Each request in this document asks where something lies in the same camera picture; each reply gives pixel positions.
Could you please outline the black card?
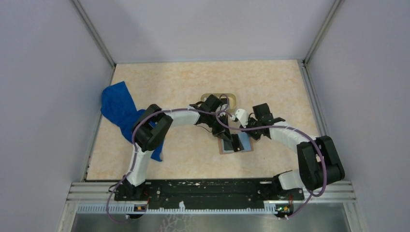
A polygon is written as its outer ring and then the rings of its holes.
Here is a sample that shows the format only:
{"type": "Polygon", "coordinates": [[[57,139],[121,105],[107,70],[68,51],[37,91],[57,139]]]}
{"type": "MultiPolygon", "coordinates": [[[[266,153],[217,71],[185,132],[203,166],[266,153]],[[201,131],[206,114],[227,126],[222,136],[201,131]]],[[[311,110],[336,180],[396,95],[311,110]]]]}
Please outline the black card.
{"type": "Polygon", "coordinates": [[[221,141],[221,149],[222,153],[232,153],[232,152],[240,152],[245,150],[240,134],[233,134],[232,135],[232,140],[222,140],[221,141]]]}

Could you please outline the tan leather card holder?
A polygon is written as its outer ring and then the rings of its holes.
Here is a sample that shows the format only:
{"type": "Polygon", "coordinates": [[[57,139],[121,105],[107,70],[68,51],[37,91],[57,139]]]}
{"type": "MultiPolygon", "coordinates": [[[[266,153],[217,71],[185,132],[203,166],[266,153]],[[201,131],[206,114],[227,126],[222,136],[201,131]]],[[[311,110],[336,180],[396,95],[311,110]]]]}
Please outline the tan leather card holder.
{"type": "MultiPolygon", "coordinates": [[[[241,137],[242,144],[243,144],[243,146],[244,146],[244,148],[245,148],[245,150],[240,151],[240,152],[243,153],[243,152],[253,151],[253,144],[252,144],[251,138],[248,136],[248,134],[246,134],[245,132],[240,132],[239,134],[240,134],[240,137],[241,137]]],[[[232,153],[222,153],[221,141],[222,141],[222,139],[219,139],[219,141],[218,141],[218,143],[219,143],[219,153],[220,153],[221,155],[235,153],[235,152],[232,152],[232,153]]]]}

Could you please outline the beige oval tray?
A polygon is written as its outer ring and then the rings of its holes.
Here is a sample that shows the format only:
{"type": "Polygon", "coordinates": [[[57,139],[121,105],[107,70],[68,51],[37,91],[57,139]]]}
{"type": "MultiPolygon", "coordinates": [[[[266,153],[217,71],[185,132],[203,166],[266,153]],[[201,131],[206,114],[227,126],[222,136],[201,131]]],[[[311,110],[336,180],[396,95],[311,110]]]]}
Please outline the beige oval tray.
{"type": "Polygon", "coordinates": [[[229,109],[227,112],[233,114],[237,107],[237,97],[233,93],[205,93],[200,97],[200,101],[204,102],[210,95],[215,95],[220,98],[221,95],[226,95],[229,99],[229,109]]]}

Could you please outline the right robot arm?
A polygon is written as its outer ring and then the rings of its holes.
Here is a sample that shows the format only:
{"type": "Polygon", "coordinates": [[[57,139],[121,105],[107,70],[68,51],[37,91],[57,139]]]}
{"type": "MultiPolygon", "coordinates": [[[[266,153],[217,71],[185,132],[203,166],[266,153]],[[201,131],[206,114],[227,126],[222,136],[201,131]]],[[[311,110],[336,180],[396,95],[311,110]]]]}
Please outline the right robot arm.
{"type": "Polygon", "coordinates": [[[331,137],[315,137],[292,127],[285,119],[274,117],[269,106],[256,105],[253,113],[238,109],[235,116],[254,140],[261,136],[278,141],[296,153],[298,169],[274,176],[272,192],[285,199],[292,189],[314,191],[345,178],[345,171],[331,137]]]}

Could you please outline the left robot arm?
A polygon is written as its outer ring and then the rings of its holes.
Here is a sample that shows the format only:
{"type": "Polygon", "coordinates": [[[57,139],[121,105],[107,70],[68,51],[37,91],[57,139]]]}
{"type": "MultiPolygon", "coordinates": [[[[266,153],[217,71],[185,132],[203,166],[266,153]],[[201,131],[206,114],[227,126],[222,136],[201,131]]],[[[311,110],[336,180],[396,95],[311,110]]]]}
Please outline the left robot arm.
{"type": "Polygon", "coordinates": [[[191,104],[186,108],[165,110],[156,104],[150,105],[136,121],[132,130],[133,154],[123,184],[126,194],[133,200],[144,196],[148,163],[154,151],[163,143],[171,127],[205,124],[213,136],[231,142],[239,137],[227,128],[229,98],[211,94],[204,102],[191,104]]]}

